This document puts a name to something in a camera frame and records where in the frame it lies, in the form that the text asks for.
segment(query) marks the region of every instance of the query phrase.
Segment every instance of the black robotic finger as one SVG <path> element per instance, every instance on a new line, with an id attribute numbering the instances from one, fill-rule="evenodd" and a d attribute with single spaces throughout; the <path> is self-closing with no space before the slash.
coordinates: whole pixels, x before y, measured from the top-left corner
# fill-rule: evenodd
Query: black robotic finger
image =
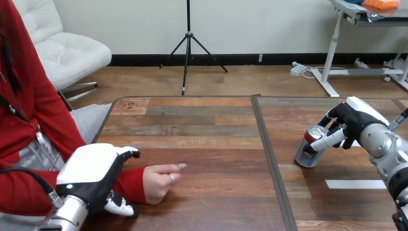
<path id="1" fill-rule="evenodd" d="M 335 128 L 335 127 L 338 127 L 339 125 L 340 125 L 340 124 L 339 124 L 339 121 L 338 121 L 338 118 L 337 118 L 337 119 L 334 120 L 333 123 L 330 125 L 329 131 L 332 130 L 333 128 Z"/>
<path id="2" fill-rule="evenodd" d="M 341 104 L 339 104 L 339 105 L 335 106 L 334 108 L 330 109 L 330 110 L 327 112 L 327 114 L 321 119 L 321 121 L 318 123 L 318 125 L 325 127 L 325 126 L 327 126 L 327 125 L 330 123 L 330 121 L 331 121 L 333 118 L 336 118 L 336 117 L 337 117 L 337 109 L 338 109 L 338 107 L 339 107 L 340 105 L 341 105 Z"/>
<path id="3" fill-rule="evenodd" d="M 353 142 L 354 142 L 354 139 L 352 139 L 352 138 L 345 139 L 344 143 L 343 143 L 343 148 L 346 149 L 346 150 L 350 149 L 351 146 L 353 145 Z"/>
<path id="4" fill-rule="evenodd" d="M 341 142 L 338 142 L 337 144 L 333 145 L 333 148 L 338 148 L 340 147 L 340 144 L 342 144 Z"/>
<path id="5" fill-rule="evenodd" d="M 321 119 L 321 121 L 318 123 L 318 125 L 325 127 L 328 125 L 331 121 L 331 118 L 327 117 L 326 115 Z"/>

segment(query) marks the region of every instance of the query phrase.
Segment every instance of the can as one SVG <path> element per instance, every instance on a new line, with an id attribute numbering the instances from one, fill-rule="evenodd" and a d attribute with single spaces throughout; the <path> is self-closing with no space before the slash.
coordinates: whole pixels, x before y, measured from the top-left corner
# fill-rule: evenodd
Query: can
<path id="1" fill-rule="evenodd" d="M 327 128 L 320 125 L 311 125 L 306 129 L 305 135 L 303 136 L 300 147 L 297 150 L 297 153 L 294 157 L 296 162 L 303 167 L 314 167 L 318 164 L 321 156 L 324 153 L 324 150 L 316 154 L 309 154 L 303 151 L 303 147 L 307 144 L 310 144 L 322 136 L 325 136 L 329 132 Z"/>

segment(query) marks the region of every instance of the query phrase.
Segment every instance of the white chair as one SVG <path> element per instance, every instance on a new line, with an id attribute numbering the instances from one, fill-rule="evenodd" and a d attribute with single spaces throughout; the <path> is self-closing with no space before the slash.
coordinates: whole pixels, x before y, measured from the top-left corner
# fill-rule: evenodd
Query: white chair
<path id="1" fill-rule="evenodd" d="M 68 109 L 73 110 L 63 93 L 92 85 L 96 87 L 97 82 L 73 84 L 107 66 L 112 58 L 110 49 L 91 38 L 63 32 L 53 0 L 13 2 L 30 34 L 48 79 Z"/>

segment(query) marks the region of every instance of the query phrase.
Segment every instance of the power strip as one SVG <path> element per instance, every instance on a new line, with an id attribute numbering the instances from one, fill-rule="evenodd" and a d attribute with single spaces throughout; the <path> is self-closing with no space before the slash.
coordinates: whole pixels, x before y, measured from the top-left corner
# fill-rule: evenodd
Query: power strip
<path id="1" fill-rule="evenodd" d="M 296 65 L 294 68 L 291 69 L 291 75 L 293 76 L 299 76 L 301 75 L 304 71 L 306 71 L 306 67 L 303 66 L 302 64 Z"/>

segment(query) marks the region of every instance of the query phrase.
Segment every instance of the chair leg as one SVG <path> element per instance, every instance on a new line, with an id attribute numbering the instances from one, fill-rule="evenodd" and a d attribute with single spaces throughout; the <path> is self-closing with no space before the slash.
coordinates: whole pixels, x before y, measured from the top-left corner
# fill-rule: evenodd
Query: chair leg
<path id="1" fill-rule="evenodd" d="M 70 91 L 73 91 L 73 90 L 80 90 L 80 89 L 89 88 L 89 87 L 92 87 L 92 86 L 94 88 L 97 88 L 98 83 L 97 82 L 90 82 L 90 83 L 75 84 L 75 85 L 72 85 L 70 87 L 61 89 L 61 92 L 62 93 L 67 93 L 67 92 L 70 92 Z"/>
<path id="2" fill-rule="evenodd" d="M 63 93 L 59 90 L 58 94 L 60 95 L 61 99 L 63 100 L 63 102 L 65 103 L 66 108 L 68 108 L 68 111 L 72 112 L 74 110 L 74 108 L 71 106 L 71 104 L 68 102 L 68 100 L 65 98 L 65 96 L 63 95 Z"/>

